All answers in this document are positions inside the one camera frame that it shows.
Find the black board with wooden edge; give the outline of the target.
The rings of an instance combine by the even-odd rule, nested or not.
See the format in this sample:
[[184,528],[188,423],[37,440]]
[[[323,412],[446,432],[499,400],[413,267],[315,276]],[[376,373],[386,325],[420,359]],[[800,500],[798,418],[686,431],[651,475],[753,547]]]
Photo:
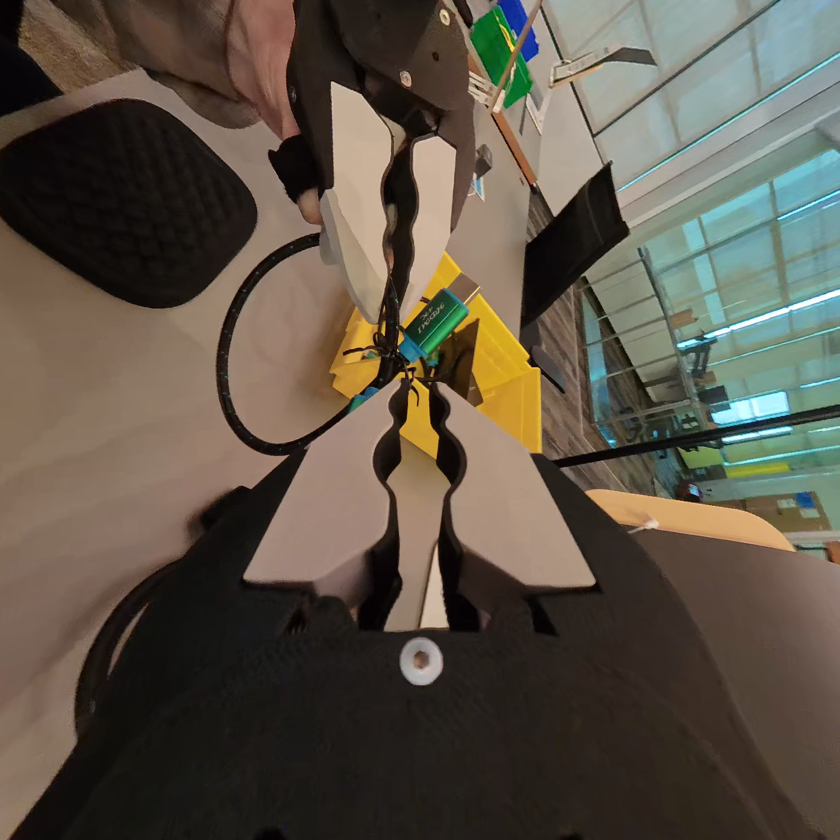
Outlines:
[[586,494],[675,587],[780,787],[823,837],[838,838],[838,566],[796,552],[746,511]]

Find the green plastic bin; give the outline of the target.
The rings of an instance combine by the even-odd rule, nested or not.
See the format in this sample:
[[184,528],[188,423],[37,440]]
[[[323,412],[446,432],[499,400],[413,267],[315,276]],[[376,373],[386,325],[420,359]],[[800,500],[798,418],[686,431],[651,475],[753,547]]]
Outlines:
[[[528,14],[522,2],[499,1],[473,24],[471,41],[494,85],[501,83],[502,71],[515,49],[527,20]],[[533,31],[530,30],[506,81],[501,108],[510,108],[530,93],[533,79],[528,63],[538,53],[539,43]]]

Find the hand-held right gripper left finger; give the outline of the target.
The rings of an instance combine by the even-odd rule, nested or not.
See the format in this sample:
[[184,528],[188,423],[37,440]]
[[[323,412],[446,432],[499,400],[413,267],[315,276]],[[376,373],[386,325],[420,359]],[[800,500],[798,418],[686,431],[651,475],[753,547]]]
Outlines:
[[387,385],[310,444],[245,582],[339,598],[383,628],[403,580],[397,502],[405,386]]

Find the black office chair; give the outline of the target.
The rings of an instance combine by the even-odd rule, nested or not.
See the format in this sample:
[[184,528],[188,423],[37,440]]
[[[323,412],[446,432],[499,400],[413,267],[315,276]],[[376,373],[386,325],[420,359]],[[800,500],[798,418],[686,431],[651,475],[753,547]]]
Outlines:
[[542,316],[602,257],[630,235],[606,162],[527,244],[520,327]]

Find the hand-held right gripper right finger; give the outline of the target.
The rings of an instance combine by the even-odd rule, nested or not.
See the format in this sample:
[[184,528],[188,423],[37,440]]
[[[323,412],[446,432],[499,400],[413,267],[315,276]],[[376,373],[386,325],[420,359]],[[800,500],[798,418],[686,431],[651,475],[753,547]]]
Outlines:
[[448,385],[436,386],[436,466],[448,481],[437,564],[449,628],[509,602],[588,592],[596,579],[533,456]]

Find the person's left hand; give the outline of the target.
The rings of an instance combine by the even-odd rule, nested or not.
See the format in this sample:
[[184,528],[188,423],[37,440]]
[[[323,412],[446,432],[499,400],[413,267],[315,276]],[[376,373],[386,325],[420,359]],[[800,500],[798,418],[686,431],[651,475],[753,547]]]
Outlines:
[[296,33],[292,1],[234,1],[227,18],[227,68],[237,93],[280,142],[299,135],[287,87]]

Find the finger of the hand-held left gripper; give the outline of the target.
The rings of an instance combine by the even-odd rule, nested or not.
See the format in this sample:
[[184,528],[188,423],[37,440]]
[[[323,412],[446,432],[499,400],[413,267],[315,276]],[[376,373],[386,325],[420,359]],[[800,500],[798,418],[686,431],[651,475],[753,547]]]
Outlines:
[[432,133],[411,140],[392,165],[391,277],[401,319],[415,309],[448,245],[455,164],[455,148]]
[[389,278],[383,184],[391,127],[364,96],[331,82],[332,185],[320,198],[322,262],[335,266],[360,312],[379,312]]

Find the person's left forearm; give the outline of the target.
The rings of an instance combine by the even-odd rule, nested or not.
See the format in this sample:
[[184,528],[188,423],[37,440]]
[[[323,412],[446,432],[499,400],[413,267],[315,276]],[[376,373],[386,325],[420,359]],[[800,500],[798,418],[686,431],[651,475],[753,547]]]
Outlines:
[[222,128],[259,121],[231,80],[228,67],[230,1],[114,3],[113,26],[122,55],[173,90],[200,117]]

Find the black textured pad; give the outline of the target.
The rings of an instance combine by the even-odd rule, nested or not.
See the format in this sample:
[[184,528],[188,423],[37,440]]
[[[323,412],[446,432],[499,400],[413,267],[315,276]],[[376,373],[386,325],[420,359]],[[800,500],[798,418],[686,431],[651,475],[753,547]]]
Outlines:
[[201,295],[258,221],[238,174],[177,117],[137,99],[99,103],[5,146],[1,210],[48,257],[150,309]]

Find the yellow plastic bin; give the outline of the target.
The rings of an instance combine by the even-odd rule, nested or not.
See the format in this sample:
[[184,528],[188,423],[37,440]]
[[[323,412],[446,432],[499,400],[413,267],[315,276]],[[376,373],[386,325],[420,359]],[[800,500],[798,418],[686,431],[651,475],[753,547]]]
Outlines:
[[[454,280],[460,267],[444,252],[443,258],[430,280],[425,296],[431,298]],[[472,365],[478,391],[482,398],[478,412],[493,421],[534,454],[542,453],[542,408],[539,369],[530,365],[529,352],[514,338],[512,332],[479,293],[469,304],[469,316],[459,325],[455,336],[478,323],[477,342]],[[373,380],[379,363],[371,353],[343,352],[372,344],[375,327],[354,309],[348,321],[343,341],[330,367],[332,386],[343,396],[354,397]],[[410,398],[407,420],[401,435],[430,456],[436,456],[438,436],[429,421],[429,391],[417,383],[418,402]]]

